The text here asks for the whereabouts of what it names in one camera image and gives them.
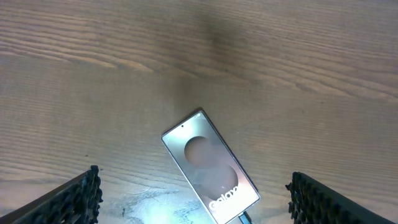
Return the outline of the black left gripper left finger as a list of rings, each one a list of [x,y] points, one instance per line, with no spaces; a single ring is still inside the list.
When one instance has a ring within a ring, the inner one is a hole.
[[[95,224],[103,192],[98,166],[1,217],[1,224]]]

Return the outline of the bronze Galaxy smartphone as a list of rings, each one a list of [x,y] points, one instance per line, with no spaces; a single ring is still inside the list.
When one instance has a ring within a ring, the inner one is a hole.
[[[161,140],[214,223],[229,223],[260,201],[254,182],[203,108]]]

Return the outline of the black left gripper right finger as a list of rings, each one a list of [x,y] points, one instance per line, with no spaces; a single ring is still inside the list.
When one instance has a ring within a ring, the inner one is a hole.
[[[288,212],[294,223],[394,224],[304,173],[294,172],[285,187],[291,194]]]

